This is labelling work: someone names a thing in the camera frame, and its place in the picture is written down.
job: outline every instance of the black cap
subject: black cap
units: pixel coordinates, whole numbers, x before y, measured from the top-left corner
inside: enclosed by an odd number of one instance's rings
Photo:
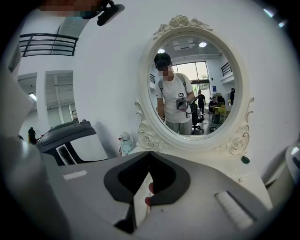
[[[156,54],[154,58],[155,67],[157,68],[157,62],[159,61],[166,61],[167,65],[169,66],[171,64],[171,57],[167,53],[158,53]]]

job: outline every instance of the window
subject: window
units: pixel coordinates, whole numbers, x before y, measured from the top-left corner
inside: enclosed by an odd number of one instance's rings
[[[206,102],[210,101],[210,82],[206,67],[206,62],[191,62],[185,64],[178,64],[172,67],[175,73],[183,73],[192,83],[195,96],[198,95],[198,90],[206,98]]]

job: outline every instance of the ornate mirror frame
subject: ornate mirror frame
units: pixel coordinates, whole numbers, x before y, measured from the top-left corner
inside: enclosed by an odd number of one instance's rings
[[[171,132],[155,113],[149,95],[150,68],[158,49],[169,40],[181,36],[193,35],[213,43],[225,55],[230,63],[235,79],[236,95],[232,112],[227,120],[215,132],[197,138],[186,138]],[[250,103],[249,81],[246,68],[237,50],[223,37],[217,35],[209,25],[197,19],[188,20],[185,16],[176,16],[168,24],[162,24],[147,43],[139,62],[138,97],[135,105],[142,116],[138,130],[138,146],[152,151],[164,148],[177,148],[188,151],[218,150],[219,153],[238,155],[245,152],[249,142],[248,115]]]

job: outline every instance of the office chair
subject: office chair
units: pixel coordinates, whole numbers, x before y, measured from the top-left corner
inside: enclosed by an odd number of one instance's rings
[[[199,129],[199,130],[202,130],[202,133],[204,133],[204,130],[199,126],[197,125],[198,123],[201,123],[203,122],[203,118],[198,118],[198,105],[195,103],[196,101],[194,101],[193,103],[191,103],[189,106],[191,107],[191,113],[192,113],[192,123],[193,123],[193,133],[195,132],[195,128]]]

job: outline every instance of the balcony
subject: balcony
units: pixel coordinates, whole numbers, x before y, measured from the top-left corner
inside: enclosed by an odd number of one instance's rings
[[[37,55],[74,56],[78,38],[60,34],[32,33],[20,36],[22,57]]]

